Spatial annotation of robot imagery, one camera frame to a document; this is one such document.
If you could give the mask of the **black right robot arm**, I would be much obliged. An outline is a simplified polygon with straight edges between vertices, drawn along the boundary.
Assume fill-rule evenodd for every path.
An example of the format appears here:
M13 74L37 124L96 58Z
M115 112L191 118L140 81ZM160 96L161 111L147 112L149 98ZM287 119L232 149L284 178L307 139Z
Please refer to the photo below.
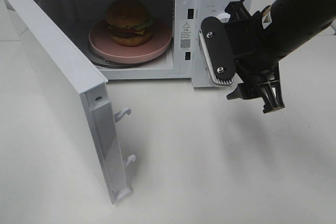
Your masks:
M335 20L335 0L275 0L250 14L243 1L230 2L225 31L242 82L227 98L262 98L264 113L282 109L279 61Z

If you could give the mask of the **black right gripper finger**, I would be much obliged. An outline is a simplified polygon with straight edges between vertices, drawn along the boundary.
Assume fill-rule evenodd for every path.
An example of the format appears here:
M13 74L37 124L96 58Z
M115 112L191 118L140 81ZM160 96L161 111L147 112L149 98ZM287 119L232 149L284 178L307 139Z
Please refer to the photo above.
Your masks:
M237 67L237 74L242 80L236 89L228 94L228 100L252 100L261 98L264 102L263 113L270 113L285 107L282 99L279 67L252 73L243 66Z
M225 8L225 12L230 14L228 23L251 22L251 14L241 1L232 1Z

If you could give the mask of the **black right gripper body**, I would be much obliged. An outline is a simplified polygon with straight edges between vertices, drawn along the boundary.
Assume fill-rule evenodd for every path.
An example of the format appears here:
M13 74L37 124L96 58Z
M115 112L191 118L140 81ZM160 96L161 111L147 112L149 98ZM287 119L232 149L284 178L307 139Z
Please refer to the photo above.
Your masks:
M281 12L265 8L255 12L251 22L225 23L225 31L234 55L234 63L252 73L279 67Z

